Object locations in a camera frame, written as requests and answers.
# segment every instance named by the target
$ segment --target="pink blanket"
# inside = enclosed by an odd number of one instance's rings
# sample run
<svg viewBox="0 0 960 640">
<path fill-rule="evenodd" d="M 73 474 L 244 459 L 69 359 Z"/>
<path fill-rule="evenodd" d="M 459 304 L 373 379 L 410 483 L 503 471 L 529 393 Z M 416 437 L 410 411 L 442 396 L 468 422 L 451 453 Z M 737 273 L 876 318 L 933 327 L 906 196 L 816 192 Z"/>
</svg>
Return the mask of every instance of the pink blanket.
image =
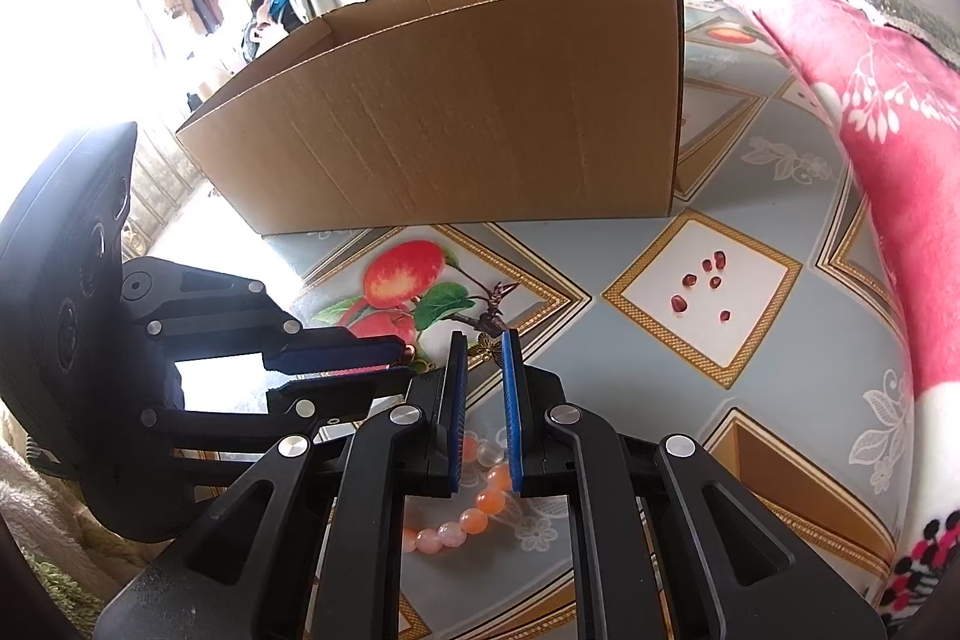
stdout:
<svg viewBox="0 0 960 640">
<path fill-rule="evenodd" d="M 960 76 L 842 0 L 727 1 L 818 95 L 870 199 L 901 302 L 917 427 L 901 558 L 880 602 L 896 629 L 960 550 Z"/>
</svg>

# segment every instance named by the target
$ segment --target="cardboard box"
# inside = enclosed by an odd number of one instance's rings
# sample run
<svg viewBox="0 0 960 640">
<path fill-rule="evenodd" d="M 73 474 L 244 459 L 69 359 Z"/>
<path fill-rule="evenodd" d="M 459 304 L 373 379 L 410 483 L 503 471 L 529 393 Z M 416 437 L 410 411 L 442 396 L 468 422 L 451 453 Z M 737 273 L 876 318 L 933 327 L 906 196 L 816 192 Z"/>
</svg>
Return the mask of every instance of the cardboard box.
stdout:
<svg viewBox="0 0 960 640">
<path fill-rule="evenodd" d="M 369 0 L 179 130 L 260 234 L 670 211 L 683 0 Z"/>
</svg>

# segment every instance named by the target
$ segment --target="silver bolt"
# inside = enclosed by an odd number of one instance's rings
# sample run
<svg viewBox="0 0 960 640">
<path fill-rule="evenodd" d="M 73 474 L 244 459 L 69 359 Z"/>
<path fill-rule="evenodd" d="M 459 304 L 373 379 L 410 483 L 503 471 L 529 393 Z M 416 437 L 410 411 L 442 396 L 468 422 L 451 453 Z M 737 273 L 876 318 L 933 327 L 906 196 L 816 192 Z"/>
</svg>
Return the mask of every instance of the silver bolt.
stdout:
<svg viewBox="0 0 960 640">
<path fill-rule="evenodd" d="M 410 426 L 419 421 L 419 408 L 414 405 L 399 405 L 390 410 L 390 420 L 398 426 Z"/>
<path fill-rule="evenodd" d="M 301 437 L 299 434 L 291 434 L 290 437 L 283 437 L 280 443 L 277 443 L 277 450 L 280 451 L 280 456 L 286 456 L 286 458 L 302 456 L 309 448 L 310 440 L 306 437 Z"/>
<path fill-rule="evenodd" d="M 296 400 L 296 405 L 294 405 L 294 410 L 296 410 L 296 414 L 301 418 L 312 418 L 317 408 L 314 407 L 313 402 L 309 399 L 298 399 Z"/>
<path fill-rule="evenodd" d="M 550 420 L 554 423 L 571 424 L 580 420 L 580 411 L 573 405 L 557 405 L 550 410 Z"/>
<path fill-rule="evenodd" d="M 693 456 L 693 452 L 697 450 L 696 443 L 685 434 L 673 434 L 672 437 L 667 437 L 665 447 L 670 456 L 677 458 Z"/>
</svg>

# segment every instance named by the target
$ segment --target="green fabric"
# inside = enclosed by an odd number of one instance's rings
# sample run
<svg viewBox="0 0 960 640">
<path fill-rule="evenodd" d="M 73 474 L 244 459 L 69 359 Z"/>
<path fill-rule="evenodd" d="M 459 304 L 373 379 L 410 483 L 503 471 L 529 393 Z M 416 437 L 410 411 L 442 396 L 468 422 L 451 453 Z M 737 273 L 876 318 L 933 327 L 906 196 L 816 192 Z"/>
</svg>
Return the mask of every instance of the green fabric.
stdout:
<svg viewBox="0 0 960 640">
<path fill-rule="evenodd" d="M 46 561 L 37 561 L 30 552 L 23 551 L 37 579 L 43 584 L 56 606 L 84 637 L 93 636 L 93 626 L 104 609 L 102 600 L 86 593 L 77 581 Z"/>
</svg>

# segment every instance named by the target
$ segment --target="blue gripper pad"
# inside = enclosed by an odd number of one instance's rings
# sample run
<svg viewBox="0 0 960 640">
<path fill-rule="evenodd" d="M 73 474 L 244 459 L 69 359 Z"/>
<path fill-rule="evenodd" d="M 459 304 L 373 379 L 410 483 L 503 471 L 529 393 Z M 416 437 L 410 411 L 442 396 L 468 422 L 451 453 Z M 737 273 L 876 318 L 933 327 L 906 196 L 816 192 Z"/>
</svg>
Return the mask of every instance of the blue gripper pad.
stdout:
<svg viewBox="0 0 960 640">
<path fill-rule="evenodd" d="M 464 466 L 464 423 L 467 418 L 467 338 L 461 332 L 450 336 L 450 355 L 443 375 L 443 395 L 450 386 L 450 425 L 446 430 L 446 453 L 449 455 L 450 491 L 460 487 Z"/>
<path fill-rule="evenodd" d="M 520 336 L 511 329 L 501 335 L 503 354 L 503 407 L 507 419 L 507 463 L 510 464 L 512 487 L 520 491 L 523 485 L 523 457 L 525 442 L 533 434 L 530 391 L 523 370 Z"/>
</svg>

